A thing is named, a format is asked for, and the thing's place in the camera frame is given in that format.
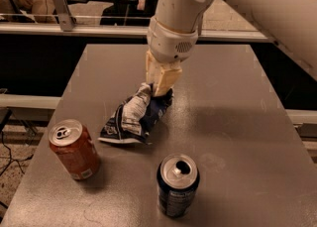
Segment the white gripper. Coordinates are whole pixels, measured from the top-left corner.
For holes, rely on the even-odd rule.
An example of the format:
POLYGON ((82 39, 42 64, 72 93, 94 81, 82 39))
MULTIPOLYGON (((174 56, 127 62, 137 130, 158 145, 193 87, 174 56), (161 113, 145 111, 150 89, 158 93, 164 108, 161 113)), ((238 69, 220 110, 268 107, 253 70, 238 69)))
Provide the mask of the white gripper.
POLYGON ((146 52, 146 82, 154 85, 154 97, 166 95, 175 85, 182 74, 180 61, 175 60, 189 58, 197 39, 197 32, 174 32, 155 17, 151 18, 147 32, 150 51, 146 52))

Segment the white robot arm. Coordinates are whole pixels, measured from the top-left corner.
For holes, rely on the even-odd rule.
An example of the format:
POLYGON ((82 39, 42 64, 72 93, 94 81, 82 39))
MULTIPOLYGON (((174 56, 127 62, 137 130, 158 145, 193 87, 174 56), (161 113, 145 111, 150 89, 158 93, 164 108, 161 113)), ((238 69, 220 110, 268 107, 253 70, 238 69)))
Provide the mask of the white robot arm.
MULTIPOLYGON (((198 39, 198 25, 214 0, 158 0, 151 17, 146 82, 165 95, 181 75, 198 39)), ((317 78, 317 0, 223 0, 317 78)))

